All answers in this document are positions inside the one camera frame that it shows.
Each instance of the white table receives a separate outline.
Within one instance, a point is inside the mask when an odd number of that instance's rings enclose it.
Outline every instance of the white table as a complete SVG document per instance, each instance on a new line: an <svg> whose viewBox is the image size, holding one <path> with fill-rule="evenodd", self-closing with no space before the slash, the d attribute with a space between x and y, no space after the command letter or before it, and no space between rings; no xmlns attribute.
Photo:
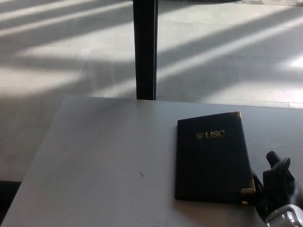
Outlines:
<svg viewBox="0 0 303 227"><path fill-rule="evenodd" d="M302 181L302 110L70 96L2 226L262 227L251 207L173 198L177 120L237 110L257 174L274 150Z"/></svg>

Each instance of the metal part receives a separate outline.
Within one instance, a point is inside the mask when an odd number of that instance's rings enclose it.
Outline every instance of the metal part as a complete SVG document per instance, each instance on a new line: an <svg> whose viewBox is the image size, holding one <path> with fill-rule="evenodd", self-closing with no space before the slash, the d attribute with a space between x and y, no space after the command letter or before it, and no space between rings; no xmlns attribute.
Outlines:
<svg viewBox="0 0 303 227"><path fill-rule="evenodd" d="M285 205L272 212L265 220L266 227L303 227L303 210Z"/></svg>
<svg viewBox="0 0 303 227"><path fill-rule="evenodd" d="M158 0L133 0L137 99L156 100Z"/></svg>

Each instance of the light stripe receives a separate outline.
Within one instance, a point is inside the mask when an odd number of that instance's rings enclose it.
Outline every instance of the light stripe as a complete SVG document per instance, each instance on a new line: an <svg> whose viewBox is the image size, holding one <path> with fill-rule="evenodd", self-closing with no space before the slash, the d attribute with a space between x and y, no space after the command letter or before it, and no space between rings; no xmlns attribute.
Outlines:
<svg viewBox="0 0 303 227"><path fill-rule="evenodd" d="M21 26L7 28L7 29L0 30L0 37L13 35L13 34L17 34L17 33L22 33L22 32L26 32L26 31L33 30L33 29L42 28L45 26L55 25L55 24L69 21L69 20L79 18L79 17L93 16L93 15L97 15L99 13L104 13L104 12L107 12L110 10L128 7L128 6L131 6L132 4L133 4L133 2L130 2L130 1L120 2L120 3L103 6L103 7L96 8L96 9L90 9L90 10L81 11L81 12L77 12L77 13L73 13L73 14L68 14L65 16L55 17L52 19L44 19L44 20L40 20L40 21L34 22L34 23L29 23L29 24L25 24L25 25L21 25Z"/></svg>
<svg viewBox="0 0 303 227"><path fill-rule="evenodd" d="M52 2L44 5L39 5L39 6L33 6L25 9L19 9L12 12L0 13L0 22L10 19L17 19L23 16L44 13L55 9L63 9L70 6L80 5L92 1L94 0L64 0L59 2Z"/></svg>

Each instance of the gold corner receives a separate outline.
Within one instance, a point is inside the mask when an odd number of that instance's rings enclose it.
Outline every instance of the gold corner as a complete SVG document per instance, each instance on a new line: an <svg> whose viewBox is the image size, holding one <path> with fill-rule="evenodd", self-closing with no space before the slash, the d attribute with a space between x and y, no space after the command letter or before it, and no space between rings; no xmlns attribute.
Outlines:
<svg viewBox="0 0 303 227"><path fill-rule="evenodd" d="M253 179L250 181L250 188L241 189L241 194L253 194L256 192L255 182Z"/></svg>

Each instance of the sunlight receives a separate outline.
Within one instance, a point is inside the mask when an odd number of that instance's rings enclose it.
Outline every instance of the sunlight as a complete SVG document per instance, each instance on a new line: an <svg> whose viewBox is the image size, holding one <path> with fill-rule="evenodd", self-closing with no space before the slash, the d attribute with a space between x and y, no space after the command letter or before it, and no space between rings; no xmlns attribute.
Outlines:
<svg viewBox="0 0 303 227"><path fill-rule="evenodd" d="M12 12L1 13L0 22L9 20L9 19L16 19L18 17L48 12L48 11L55 10L55 9L63 9L66 7L84 4L86 2L92 2L92 1L95 1L95 0L63 0L63 1L59 1L59 2L52 2L52 3L48 3L48 4L44 4L44 5L33 6L33 7L25 8L25 9L19 9L19 10L15 10Z"/></svg>
<svg viewBox="0 0 303 227"><path fill-rule="evenodd" d="M107 12L110 10L120 9L123 7L130 7L132 5L133 5L133 2L126 1L126 2L120 2L120 3L116 3L116 4L112 4L112 5L99 7L96 9L89 9L89 10L85 10L85 11L81 11L81 12L77 12L77 13L73 13L73 14L55 17L55 18L51 18L51 19L44 19L44 20L42 19L42 20L34 22L34 23L29 23L29 24L25 24L25 25L21 25L21 26L16 26L16 27L11 27L11 28L0 30L0 37L7 36L7 35L13 35L16 33L22 33L22 32L26 32L26 31L33 30L33 29L42 28L45 26L55 25L55 24L69 21L72 19L76 19L79 17L89 17L89 16L97 15L99 13Z"/></svg>
<svg viewBox="0 0 303 227"><path fill-rule="evenodd" d="M289 21L292 25L294 24L301 24L302 18L296 18L294 20ZM237 40L224 43L220 46L217 46L211 50L206 52L198 53L192 57L189 57L185 60L175 61L170 66L166 66L161 68L161 74L159 79L167 79L175 75L176 72L184 72L186 73L187 70L190 70L196 66L200 66L205 64L213 59L216 59L220 56L231 55L234 51L249 46L252 43L260 42L262 40L266 40L272 36L279 35L283 33L284 30L281 30L279 27L271 27L262 29L259 32L254 34L241 37Z"/></svg>
<svg viewBox="0 0 303 227"><path fill-rule="evenodd" d="M292 19L292 20L288 21L288 23L291 24L292 26L300 25L302 22L303 22L303 17ZM251 45L252 43L266 40L272 36L279 35L281 33L283 33L283 31L280 29L280 27L276 27L276 26L261 29L259 32L256 32L256 33L248 35L248 36L241 37L241 38L239 38L237 40L233 40L231 42L224 43L211 50L195 54L194 56L189 57L185 60L175 61L174 63L170 64L169 66L159 67L158 69L160 71L160 74L158 74L158 77L157 77L158 82L167 80L168 78L175 76L176 72L178 74L184 73L184 75L186 75L186 72L188 70L191 70L194 67L201 66L203 64L207 64L208 62L210 62L214 59L218 59L225 55L231 55L236 50L245 48L245 47ZM195 40L199 40L201 38L203 38L203 37L202 36L196 37ZM178 43L174 47L163 48L163 50L161 50L161 52L173 50L174 48L178 48L180 45L186 45L188 42L192 42L192 40L190 40L190 41L187 40L186 42ZM135 78L128 79L128 80L116 85L116 87L117 87L117 93L120 95L123 93L129 92L130 90L133 90L136 88ZM108 88L103 89L102 92L106 93L106 92L110 91L111 89L112 89L112 87L108 87Z"/></svg>
<svg viewBox="0 0 303 227"><path fill-rule="evenodd" d="M303 68L303 57L300 59L287 59L288 61L284 64L284 68Z"/></svg>
<svg viewBox="0 0 303 227"><path fill-rule="evenodd" d="M9 2L9 1L15 1L15 0L0 0L0 3L5 3L5 2Z"/></svg>

